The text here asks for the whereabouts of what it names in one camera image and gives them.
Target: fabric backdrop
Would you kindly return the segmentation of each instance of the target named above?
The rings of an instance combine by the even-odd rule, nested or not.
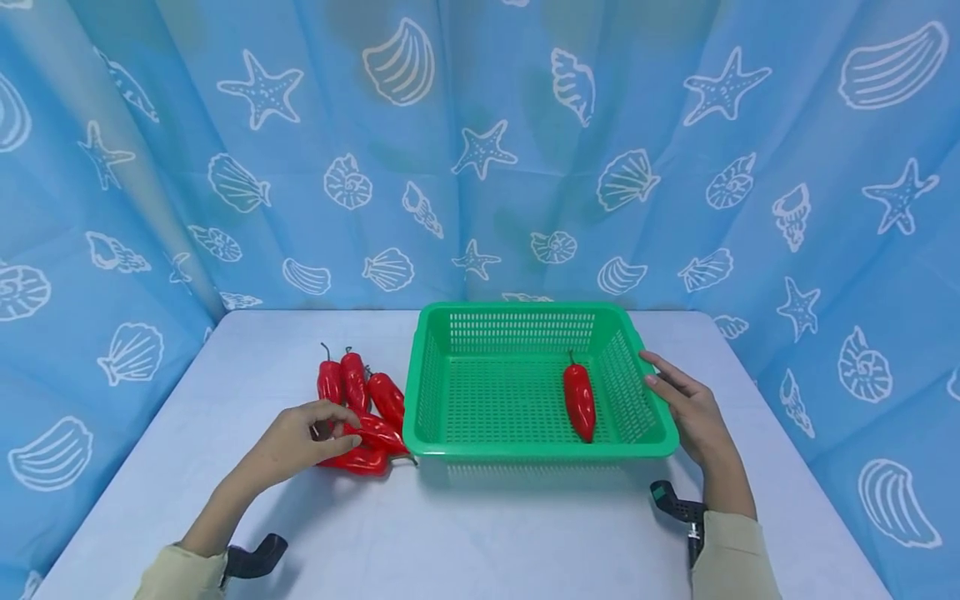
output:
[[[955,0],[0,0],[0,598],[225,310],[491,299],[709,313],[894,595],[960,596],[958,32]]]

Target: sleeve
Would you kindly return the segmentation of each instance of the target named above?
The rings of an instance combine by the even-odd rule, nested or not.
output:
[[[133,600],[223,600],[226,569],[226,552],[206,559],[169,545],[143,573]]]
[[[704,536],[693,567],[694,600],[780,600],[759,523],[707,511]]]

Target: seashell print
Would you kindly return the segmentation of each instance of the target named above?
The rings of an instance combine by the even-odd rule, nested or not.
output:
[[[363,51],[363,64],[378,94],[398,107],[423,99],[433,86],[433,45],[413,19],[403,17],[393,37]]]
[[[263,300],[256,296],[247,294],[232,294],[231,292],[221,292],[220,299],[224,302],[226,310],[240,310],[241,308],[250,308],[262,304]]]
[[[884,536],[907,548],[943,545],[940,532],[920,508],[909,468],[889,459],[874,459],[860,470],[856,490],[867,517]]]
[[[93,455],[93,434],[76,417],[64,417],[29,444],[7,453],[13,477],[35,492],[68,488]]]
[[[198,225],[187,227],[193,233],[195,240],[207,249],[208,252],[224,262],[236,262],[243,258],[240,245],[224,231],[217,228],[202,228]]]
[[[189,283],[193,281],[193,277],[183,271],[183,263],[186,262],[186,259],[189,257],[190,252],[180,252],[170,261],[170,266],[173,267],[173,271],[170,272],[168,278],[171,283]]]
[[[554,231],[549,236],[531,233],[530,249],[534,251],[538,261],[548,265],[559,265],[573,258],[577,253],[577,240],[566,231]]]
[[[414,265],[397,248],[388,248],[373,258],[364,260],[363,277],[384,292],[396,292],[414,280]]]
[[[744,331],[750,328],[750,324],[739,317],[730,315],[720,315],[714,317],[713,322],[720,329],[720,334],[728,340],[735,340],[740,337]]]
[[[504,292],[500,296],[503,297],[507,302],[552,302],[553,300],[547,296],[531,296],[529,294],[521,294],[519,292]]]
[[[36,571],[30,571],[30,573],[27,574],[27,581],[23,584],[23,593],[20,594],[20,600],[32,600],[42,583],[43,576]]]
[[[647,202],[660,176],[653,174],[647,151],[631,150],[607,164],[597,180],[597,202],[607,212],[617,210],[631,200]]]
[[[110,60],[110,58],[99,49],[94,48],[93,52],[95,52],[96,55],[100,57],[100,60],[107,66],[107,72],[113,78],[113,83],[117,86],[123,99],[147,115],[148,119],[154,123],[159,123],[160,117],[156,114],[154,103],[150,102],[147,92],[143,91],[143,88],[140,87],[137,80],[133,78],[130,71],[116,60]]]
[[[777,217],[777,228],[783,233],[786,245],[791,252],[798,251],[804,243],[806,218],[810,215],[810,194],[806,183],[801,183],[786,195],[777,198],[773,211]]]
[[[817,433],[813,430],[813,421],[807,415],[806,405],[800,398],[800,386],[797,385],[797,379],[789,369],[786,370],[786,375],[780,383],[780,403],[786,410],[786,416],[797,423],[808,438],[812,440],[817,437]]]
[[[581,126],[589,127],[597,93],[593,69],[566,50],[554,48],[550,53],[550,72],[553,74],[553,97],[573,110]]]
[[[741,156],[720,172],[707,186],[707,204],[717,210],[733,208],[754,189],[751,172],[756,163],[756,152]]]
[[[52,292],[53,285],[40,269],[0,262],[0,322],[33,317]]]
[[[97,364],[109,386],[121,381],[151,381],[163,361],[163,334],[145,323],[124,323],[113,332],[107,356]]]
[[[600,267],[597,287],[612,296],[620,296],[637,287],[646,275],[646,265],[631,265],[622,256],[614,256]]]
[[[373,182],[360,173],[357,159],[347,153],[346,156],[335,158],[326,169],[324,192],[333,202],[353,210],[373,197]]]
[[[93,266],[120,273],[142,273],[150,271],[147,259],[121,244],[115,237],[98,231],[86,233],[86,243],[90,246],[90,261]]]
[[[423,195],[420,188],[412,181],[407,181],[407,189],[403,192],[401,202],[403,208],[414,215],[414,221],[423,225],[427,231],[438,238],[444,239],[444,226],[437,220],[437,215],[433,212],[430,200]]]
[[[330,289],[330,271],[326,267],[307,267],[286,258],[280,270],[287,283],[310,296],[322,296]]]
[[[930,21],[909,36],[854,48],[840,69],[840,96],[856,110],[877,110],[909,100],[940,70],[949,35]]]
[[[840,347],[837,370],[840,383],[855,398],[876,404],[894,391],[890,363],[883,354],[870,349],[859,325]]]
[[[947,393],[954,400],[960,400],[960,367],[953,370],[953,374],[947,382]]]
[[[217,196],[239,212],[270,206],[270,183],[258,181],[233,156],[220,153],[206,165],[206,180]]]
[[[726,248],[704,258],[694,256],[677,276],[684,281],[687,293],[705,290],[720,283],[733,272],[733,256]]]
[[[0,153],[13,152],[27,141],[34,125],[20,92],[0,73]]]

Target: starfish print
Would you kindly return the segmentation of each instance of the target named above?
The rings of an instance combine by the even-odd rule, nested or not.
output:
[[[793,342],[796,344],[806,329],[809,329],[810,333],[817,332],[817,316],[813,314],[813,303],[820,298],[820,288],[804,294],[793,277],[787,276],[783,279],[786,281],[786,304],[779,306],[777,312],[793,322]]]
[[[740,46],[733,48],[727,59],[727,66],[720,77],[692,75],[684,81],[684,87],[700,93],[700,102],[684,119],[684,127],[690,127],[712,112],[720,112],[728,121],[735,121],[740,112],[740,99],[749,90],[760,85],[774,72],[768,66],[743,72]]]
[[[97,177],[100,178],[100,189],[105,192],[110,189],[110,184],[120,187],[120,181],[113,175],[113,165],[121,162],[130,162],[136,155],[126,150],[107,150],[104,148],[104,138],[100,135],[100,124],[96,121],[90,121],[86,124],[86,142],[78,141],[77,145],[84,149],[86,155],[93,161],[93,166],[97,168]]]
[[[291,123],[299,123],[300,116],[290,106],[290,92],[300,85],[303,71],[287,69],[279,75],[270,75],[247,49],[243,51],[243,62],[247,65],[249,79],[245,82],[217,82],[217,89],[247,99],[250,103],[250,129],[259,130],[272,114],[278,114]]]
[[[910,205],[923,194],[936,187],[938,183],[940,183],[940,178],[936,175],[920,180],[920,166],[917,164],[917,159],[910,158],[906,161],[903,175],[896,183],[868,185],[862,188],[861,191],[864,196],[880,201],[886,206],[876,234],[883,235],[896,225],[903,232],[903,235],[912,235],[917,230],[917,223],[913,220]]]
[[[496,263],[500,262],[500,257],[492,254],[481,254],[477,252],[477,241],[474,239],[470,240],[469,244],[467,244],[466,254],[460,258],[451,258],[450,260],[453,261],[454,265],[460,267],[461,269],[473,271],[484,281],[490,281],[490,276],[487,275],[487,265],[495,265]]]
[[[453,165],[450,172],[458,175],[467,168],[467,165],[472,165],[473,170],[477,172],[477,177],[482,181],[487,178],[487,167],[490,166],[492,160],[504,164],[516,164],[516,155],[500,148],[500,142],[503,141],[503,133],[507,130],[507,125],[509,125],[507,119],[500,119],[493,126],[493,129],[483,134],[478,134],[474,130],[464,127],[462,131],[464,153],[460,155],[460,160]]]

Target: white table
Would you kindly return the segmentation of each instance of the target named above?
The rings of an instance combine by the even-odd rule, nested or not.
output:
[[[416,311],[230,313],[70,541],[35,600],[129,600],[163,544],[276,413],[316,397],[320,341],[354,346],[406,383]],[[889,598],[713,322],[632,314],[645,344],[708,384],[753,482],[784,598]],[[635,468],[553,470],[397,465],[383,482],[311,469],[263,494],[234,537],[290,547],[275,572],[228,597],[350,600],[688,598],[684,529],[648,486],[699,498],[679,452]]]

